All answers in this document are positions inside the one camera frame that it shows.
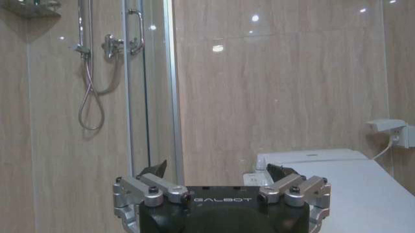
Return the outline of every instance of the white toilet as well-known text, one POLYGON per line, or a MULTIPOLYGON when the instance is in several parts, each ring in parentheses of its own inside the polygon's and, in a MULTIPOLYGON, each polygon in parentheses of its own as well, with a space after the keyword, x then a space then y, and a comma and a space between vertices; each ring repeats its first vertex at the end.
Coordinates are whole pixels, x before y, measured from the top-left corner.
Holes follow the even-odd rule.
MULTIPOLYGON (((307 178, 328 179, 330 217, 320 233, 415 232, 415 196, 360 152, 336 149, 267 153, 258 155, 258 161, 291 167, 307 178)), ((256 176, 252 183, 247 175, 246 185, 267 183, 266 176, 256 176)))

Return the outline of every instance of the shower door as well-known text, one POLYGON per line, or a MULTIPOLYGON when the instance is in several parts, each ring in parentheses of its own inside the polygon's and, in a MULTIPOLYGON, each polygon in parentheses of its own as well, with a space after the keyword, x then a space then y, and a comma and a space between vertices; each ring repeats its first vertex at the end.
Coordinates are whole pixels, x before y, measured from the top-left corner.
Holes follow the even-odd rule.
POLYGON ((131 172, 167 160, 166 178, 183 182, 171 0, 124 0, 131 172), (130 14, 138 9, 143 16, 130 14), (131 47, 144 34, 144 49, 131 47))

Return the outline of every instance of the beige tile wall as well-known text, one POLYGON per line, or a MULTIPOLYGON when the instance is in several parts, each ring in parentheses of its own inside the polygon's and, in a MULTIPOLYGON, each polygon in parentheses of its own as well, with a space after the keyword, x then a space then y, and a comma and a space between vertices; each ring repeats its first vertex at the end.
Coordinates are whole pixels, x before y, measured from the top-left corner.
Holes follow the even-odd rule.
POLYGON ((25 21, 0 8, 0 232, 35 232, 25 21))
POLYGON ((380 151, 379 0, 175 0, 175 14, 186 184, 242 184, 260 152, 380 151))
MULTIPOLYGON (((391 117, 415 124, 415 1, 384 1, 391 117)), ((415 150, 394 149, 395 178, 415 193, 415 150)))
MULTIPOLYGON (((93 1, 95 86, 119 83, 102 96, 106 123, 96 134, 77 122, 85 91, 80 56, 69 49, 79 37, 77 1, 63 1, 61 12, 60 19, 28 24, 36 232, 120 233, 112 183, 128 173, 124 67, 123 57, 118 69, 104 60, 100 47, 107 33, 123 37, 120 2, 93 1)), ((88 109, 87 122, 96 124, 95 101, 88 109)))

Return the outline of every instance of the shower enclosure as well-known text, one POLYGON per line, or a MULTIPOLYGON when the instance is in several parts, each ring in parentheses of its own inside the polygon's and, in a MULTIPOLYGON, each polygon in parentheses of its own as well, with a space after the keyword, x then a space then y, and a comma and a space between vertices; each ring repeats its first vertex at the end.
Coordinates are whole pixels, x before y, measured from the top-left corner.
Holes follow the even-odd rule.
POLYGON ((0 6, 0 232, 120 232, 115 178, 167 159, 183 180, 171 0, 0 6))

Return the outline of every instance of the shower faucet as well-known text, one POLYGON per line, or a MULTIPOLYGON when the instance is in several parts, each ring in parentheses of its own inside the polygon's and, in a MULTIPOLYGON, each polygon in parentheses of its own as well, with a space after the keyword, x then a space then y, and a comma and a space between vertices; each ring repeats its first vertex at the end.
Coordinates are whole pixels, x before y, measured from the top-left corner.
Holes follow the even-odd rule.
POLYGON ((107 34, 104 37, 104 43, 102 47, 106 52, 106 58, 111 60, 124 50, 124 40, 116 39, 112 34, 107 34))

